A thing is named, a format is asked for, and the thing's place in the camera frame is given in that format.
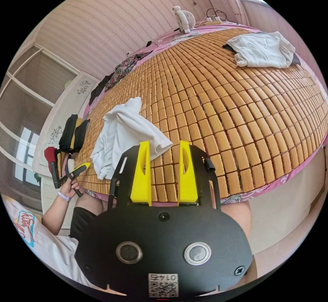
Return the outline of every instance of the black shorts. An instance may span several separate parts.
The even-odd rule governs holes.
[[[73,210],[69,237],[76,238],[79,241],[86,227],[95,217],[96,215],[92,212],[76,206]]]

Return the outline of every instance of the person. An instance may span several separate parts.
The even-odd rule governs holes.
[[[74,257],[83,231],[94,217],[107,210],[106,202],[86,193],[83,194],[82,197],[77,199],[73,210],[69,237],[58,235],[64,222],[69,201],[75,195],[74,189],[80,189],[78,181],[68,179],[61,186],[60,195],[56,197],[42,218],[35,216],[11,198],[2,196],[2,199],[22,239],[42,262],[83,285],[113,294],[124,295],[111,290],[109,286],[107,290],[103,290],[91,284],[80,270]],[[222,205],[221,210],[240,225],[247,239],[249,239],[251,229],[249,202]]]
[[[60,188],[60,193],[69,199],[75,195],[75,189],[80,189],[76,179],[68,179]],[[58,195],[42,218],[42,224],[54,235],[58,235],[67,212],[69,201]],[[70,237],[80,239],[86,226],[100,213],[107,210],[107,202],[89,194],[83,194],[76,201],[70,228]],[[249,202],[221,205],[221,211],[233,218],[243,229],[249,239],[251,229],[251,211]]]

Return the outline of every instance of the white cloth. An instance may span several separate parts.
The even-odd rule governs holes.
[[[68,165],[68,171],[73,172],[75,169],[75,160],[74,159],[68,159],[67,160],[67,165]]]
[[[104,116],[104,126],[97,138],[91,160],[98,179],[111,179],[122,154],[141,142],[150,142],[150,160],[154,160],[173,144],[151,122],[143,118],[141,98],[131,98],[115,106]]]
[[[288,68],[295,53],[295,47],[278,31],[273,33],[247,33],[226,42],[236,52],[239,67]]]
[[[96,288],[86,279],[75,260],[78,245],[75,238],[53,235],[41,224],[39,215],[29,212],[7,196],[2,196],[2,199],[20,236],[41,261],[80,284]]]

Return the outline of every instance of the bamboo mat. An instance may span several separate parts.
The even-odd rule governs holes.
[[[222,45],[244,33],[228,29],[191,38],[127,75],[89,115],[76,165],[91,162],[105,113],[140,96],[141,115],[173,142],[151,163],[153,201],[177,201],[180,140],[208,153],[221,198],[262,187],[298,167],[328,131],[328,105],[301,66],[237,67]],[[108,194],[110,181],[98,180],[92,165],[79,182]]]

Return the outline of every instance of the pink bedsheet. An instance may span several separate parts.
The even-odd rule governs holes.
[[[149,52],[149,51],[153,51],[153,52],[150,53],[145,58],[143,58],[142,60],[138,61],[136,66],[134,67],[134,69],[137,68],[138,66],[140,66],[142,63],[144,63],[148,59],[150,59],[151,57],[153,57],[154,55],[156,55],[156,54],[158,54],[158,53],[160,53],[160,52],[170,48],[171,46],[173,46],[175,44],[178,44],[178,43],[180,43],[184,40],[190,39],[194,36],[198,36],[198,35],[201,35],[201,34],[209,33],[209,32],[225,30],[225,29],[233,29],[233,28],[242,28],[242,29],[249,30],[251,32],[259,32],[260,31],[260,30],[255,29],[255,28],[251,28],[251,27],[247,27],[247,26],[243,26],[243,25],[236,25],[236,24],[233,24],[233,23],[228,23],[228,24],[222,24],[222,25],[201,26],[201,27],[198,27],[198,28],[194,28],[189,34],[186,34],[186,35],[182,35],[179,31],[178,32],[172,32],[172,33],[169,33],[167,35],[164,35],[164,36],[156,39],[148,47],[144,47],[144,48],[140,49],[138,51],[138,53],[145,53],[145,52]],[[305,69],[307,69],[307,71],[312,75],[313,79],[315,80],[315,82],[319,86],[319,88],[322,92],[322,95],[324,96],[324,98],[328,102],[327,93],[326,93],[325,89],[323,88],[322,84],[320,83],[320,81],[318,80],[317,76],[314,74],[314,72],[310,69],[310,67],[300,57],[299,57],[299,59],[301,61],[302,66]],[[84,114],[83,114],[83,117],[85,117],[89,112],[92,111],[92,109],[99,103],[99,101],[101,101],[101,99],[105,96],[105,94],[106,93],[103,90],[101,92],[101,94],[93,101],[91,106],[88,105],[86,107],[86,109],[84,111]],[[311,162],[311,160],[313,159],[315,154],[318,152],[318,150],[320,148],[322,148],[323,145],[328,145],[328,133],[326,134],[324,140],[322,141],[320,146],[316,149],[316,151],[310,157],[308,157],[301,165],[299,165],[297,168],[295,168],[289,174],[278,178],[277,180],[275,180],[274,182],[272,182],[270,184],[267,184],[267,185],[264,185],[260,188],[254,189],[253,191],[250,191],[250,192],[247,192],[247,193],[232,195],[232,196],[229,196],[227,198],[222,198],[221,199],[221,204],[244,202],[244,201],[247,201],[247,200],[252,199],[254,197],[260,196],[260,195],[262,195],[266,192],[269,192],[272,189],[275,189],[275,188],[279,187],[280,185],[286,183],[291,178],[296,176],[299,172],[301,172],[304,169],[304,167],[307,166]],[[94,196],[98,199],[108,201],[108,195],[92,192],[92,191],[89,191],[89,190],[84,190],[84,191],[86,193],[88,193],[89,195],[92,195],[92,196]],[[176,203],[153,202],[152,205],[153,206],[175,206]]]

